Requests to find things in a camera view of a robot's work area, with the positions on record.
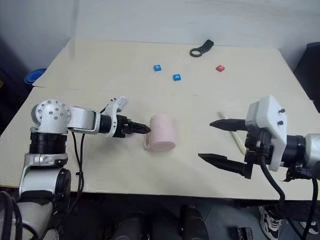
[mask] shoe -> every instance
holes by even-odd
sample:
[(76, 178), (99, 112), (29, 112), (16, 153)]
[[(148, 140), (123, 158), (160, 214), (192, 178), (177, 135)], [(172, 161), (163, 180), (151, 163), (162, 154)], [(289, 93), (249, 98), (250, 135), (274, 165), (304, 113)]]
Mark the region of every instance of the shoe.
[[(306, 228), (306, 225), (307, 225), (307, 222), (305, 221), (301, 221), (300, 222), (301, 226), (303, 227), (303, 229)], [(318, 234), (319, 233), (319, 226), (318, 226), (318, 223), (316, 221), (312, 221), (311, 222), (311, 226), (310, 226), (310, 229), (309, 229), (309, 233), (310, 234)]]
[(270, 240), (278, 240), (282, 220), (275, 218), (270, 211), (265, 210), (264, 206), (259, 206), (259, 211), (260, 226), (263, 233)]

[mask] pink mug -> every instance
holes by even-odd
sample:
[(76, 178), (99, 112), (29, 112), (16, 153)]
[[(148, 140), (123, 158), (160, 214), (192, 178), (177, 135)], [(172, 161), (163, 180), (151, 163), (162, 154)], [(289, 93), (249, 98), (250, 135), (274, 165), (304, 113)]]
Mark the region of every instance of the pink mug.
[(177, 127), (167, 114), (156, 114), (150, 119), (151, 132), (144, 137), (144, 147), (150, 151), (167, 152), (176, 146)]

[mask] blue block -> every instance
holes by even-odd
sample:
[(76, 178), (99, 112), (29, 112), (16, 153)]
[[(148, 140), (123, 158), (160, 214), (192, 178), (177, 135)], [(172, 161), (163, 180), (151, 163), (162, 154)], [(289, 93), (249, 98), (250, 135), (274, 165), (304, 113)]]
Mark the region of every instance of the blue block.
[(160, 65), (154, 65), (153, 69), (157, 72), (157, 71), (161, 71), (161, 66)]
[(181, 80), (180, 74), (174, 74), (174, 75), (173, 75), (173, 80), (174, 80), (174, 81), (180, 81), (180, 80)]

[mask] table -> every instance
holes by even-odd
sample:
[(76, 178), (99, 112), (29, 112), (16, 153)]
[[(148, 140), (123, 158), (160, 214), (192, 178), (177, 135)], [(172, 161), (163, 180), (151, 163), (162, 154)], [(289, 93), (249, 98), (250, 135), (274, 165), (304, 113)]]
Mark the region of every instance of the table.
[[(198, 153), (216, 153), (243, 161), (229, 132), (209, 123), (223, 111), (245, 118), (249, 104), (274, 95), (286, 109), (288, 134), (320, 131), (319, 115), (298, 81), (275, 49), (214, 47), (200, 58), (189, 57), (191, 45), (73, 40), (35, 83), (28, 99), (0, 137), (0, 184), (18, 186), (24, 154), (30, 143), (30, 111), (43, 99), (101, 110), (109, 99), (130, 100), (124, 116), (148, 124), (155, 113), (178, 122), (178, 144), (170, 152), (148, 152), (144, 136), (124, 139), (87, 135), (84, 142), (84, 191), (179, 195), (233, 199), (278, 199), (278, 194), (255, 166), (252, 179), (209, 165)], [(162, 71), (154, 72), (160, 64)], [(222, 64), (225, 71), (215, 67)], [(181, 74), (174, 82), (172, 75)], [(78, 171), (71, 135), (68, 136), (71, 189)], [(271, 174), (288, 200), (309, 200), (312, 183), (282, 182), (286, 169)]]

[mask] red block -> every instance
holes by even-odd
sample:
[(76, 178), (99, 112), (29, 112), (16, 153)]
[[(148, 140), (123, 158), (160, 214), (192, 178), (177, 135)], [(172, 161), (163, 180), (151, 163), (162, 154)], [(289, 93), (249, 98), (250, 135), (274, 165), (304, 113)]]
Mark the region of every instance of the red block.
[(225, 70), (225, 67), (222, 65), (219, 65), (215, 69), (218, 70), (219, 72), (222, 72), (223, 70)]

